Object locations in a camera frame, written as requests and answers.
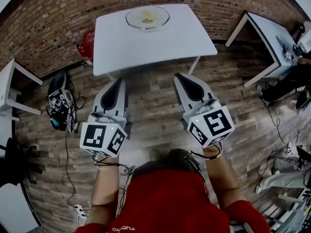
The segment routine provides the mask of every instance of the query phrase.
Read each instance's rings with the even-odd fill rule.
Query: white sneaker
[[[260,98],[264,103],[269,103],[269,102],[267,102],[266,100],[264,100],[264,99],[262,98],[262,87],[261,87],[260,84],[257,84],[257,85],[256,85],[256,91],[257,91],[257,94],[258,94],[259,98]]]
[[[261,183],[261,182],[259,182],[258,185],[256,186],[256,193],[257,193],[257,194],[259,194],[259,193],[262,191],[262,189],[261,189],[261,187],[260,187],[260,183]]]

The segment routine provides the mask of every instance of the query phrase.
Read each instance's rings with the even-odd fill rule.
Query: black pants
[[[186,150],[174,149],[162,160],[149,161],[133,171],[133,178],[159,169],[171,169],[198,173],[199,163]]]
[[[279,81],[276,86],[262,91],[262,98],[267,102],[275,101],[296,88],[311,84],[311,66],[297,65]]]

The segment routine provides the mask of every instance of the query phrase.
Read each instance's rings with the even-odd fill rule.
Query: person
[[[311,84],[311,60],[300,58],[296,65],[275,86],[264,89],[260,84],[256,86],[257,93],[264,102],[273,102],[296,88]]]
[[[220,147],[203,149],[204,155],[215,156]],[[207,161],[207,171],[220,209],[209,201],[198,162],[187,151],[176,149],[133,171],[125,204],[115,217],[119,168],[104,166],[98,170],[86,224],[76,233],[228,233],[229,220],[247,223],[254,233],[270,232],[265,218],[242,194],[223,154]]]
[[[256,193],[260,193],[272,186],[286,188],[311,188],[311,170],[301,170],[288,162],[276,159],[273,175],[262,179],[256,186]]]

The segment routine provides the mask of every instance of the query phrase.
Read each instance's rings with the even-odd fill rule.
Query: red shirt
[[[198,174],[157,170],[132,179],[123,210],[109,225],[87,224],[76,233],[228,233],[229,219],[248,223],[254,233],[270,232],[250,202],[222,211],[210,203]]]

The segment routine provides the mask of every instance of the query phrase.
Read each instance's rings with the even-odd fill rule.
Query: power strip
[[[291,152],[292,152],[292,143],[289,142],[288,145],[287,145],[286,154],[290,154]]]
[[[75,204],[75,209],[77,211],[78,216],[80,216],[81,219],[85,219],[86,218],[86,214],[83,211],[83,208],[80,204]]]

